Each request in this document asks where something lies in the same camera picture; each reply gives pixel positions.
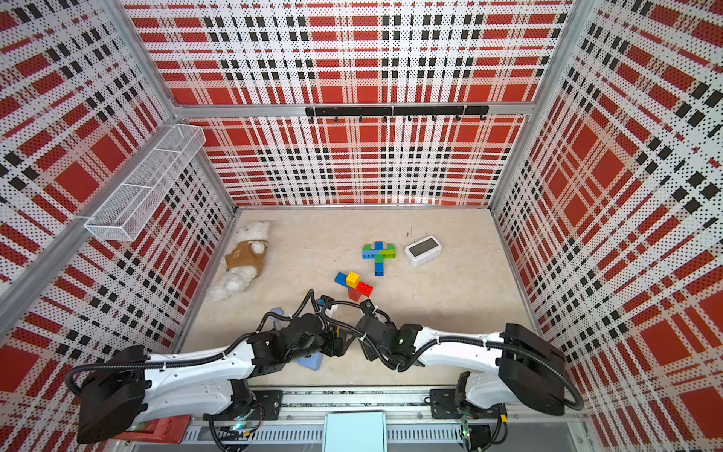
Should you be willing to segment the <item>red small lego brick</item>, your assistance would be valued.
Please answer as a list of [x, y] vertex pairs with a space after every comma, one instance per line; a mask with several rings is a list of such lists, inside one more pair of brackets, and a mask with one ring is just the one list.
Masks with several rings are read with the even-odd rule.
[[363, 294], [365, 297], [369, 297], [369, 298], [370, 298], [370, 297], [372, 296], [372, 293], [373, 293], [374, 288], [372, 288], [372, 286], [370, 286], [369, 284], [365, 284], [364, 282], [360, 282], [360, 283], [357, 285], [356, 290], [357, 290], [358, 292], [360, 292], [361, 294]]

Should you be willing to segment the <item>yellow tall lego brick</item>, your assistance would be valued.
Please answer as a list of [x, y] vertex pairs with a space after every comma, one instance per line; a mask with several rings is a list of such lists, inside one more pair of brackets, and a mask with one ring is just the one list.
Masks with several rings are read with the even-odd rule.
[[355, 272], [348, 273], [346, 276], [346, 285], [352, 289], [356, 289], [361, 282], [361, 277]]

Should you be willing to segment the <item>red square lego brick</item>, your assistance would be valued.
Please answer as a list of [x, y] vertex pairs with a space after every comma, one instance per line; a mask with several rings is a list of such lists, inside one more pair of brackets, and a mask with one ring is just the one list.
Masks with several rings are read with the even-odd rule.
[[353, 288], [348, 288], [348, 297], [351, 301], [359, 302], [363, 294]]

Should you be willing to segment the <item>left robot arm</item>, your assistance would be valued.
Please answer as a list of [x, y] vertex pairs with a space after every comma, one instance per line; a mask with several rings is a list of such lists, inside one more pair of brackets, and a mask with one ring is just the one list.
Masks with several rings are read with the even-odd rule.
[[230, 420], [246, 415], [256, 404], [250, 379], [317, 353], [346, 354], [353, 339], [322, 315], [329, 301], [317, 301], [309, 291], [301, 304], [312, 312], [267, 312], [256, 331], [225, 347], [162, 356], [131, 346], [107, 362], [72, 368], [64, 382], [80, 400], [77, 442], [101, 443], [161, 418], [202, 414]]

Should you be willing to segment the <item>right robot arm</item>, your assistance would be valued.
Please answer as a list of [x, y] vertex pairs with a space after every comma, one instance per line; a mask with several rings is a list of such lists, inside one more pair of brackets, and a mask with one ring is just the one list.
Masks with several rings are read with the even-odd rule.
[[518, 401], [553, 416], [585, 408], [566, 374], [565, 354], [519, 324], [474, 335], [418, 324], [397, 327], [369, 299], [354, 303], [324, 296], [316, 309], [326, 323], [358, 339], [368, 361], [378, 360], [391, 371], [434, 365], [460, 368], [462, 400], [476, 408]]

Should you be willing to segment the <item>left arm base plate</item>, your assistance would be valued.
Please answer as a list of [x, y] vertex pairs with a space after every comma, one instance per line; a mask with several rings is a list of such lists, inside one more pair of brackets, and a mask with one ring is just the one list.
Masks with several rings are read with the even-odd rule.
[[282, 406], [281, 390], [246, 391], [231, 396], [231, 404], [218, 414], [204, 414], [203, 420], [271, 420], [279, 418]]

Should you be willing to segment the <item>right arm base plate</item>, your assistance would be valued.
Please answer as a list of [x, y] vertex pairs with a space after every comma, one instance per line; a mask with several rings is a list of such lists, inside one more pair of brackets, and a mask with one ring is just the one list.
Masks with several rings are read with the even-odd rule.
[[504, 405], [489, 408], [474, 406], [466, 394], [457, 389], [431, 389], [424, 401], [430, 407], [432, 418], [437, 420], [499, 419], [506, 414]]

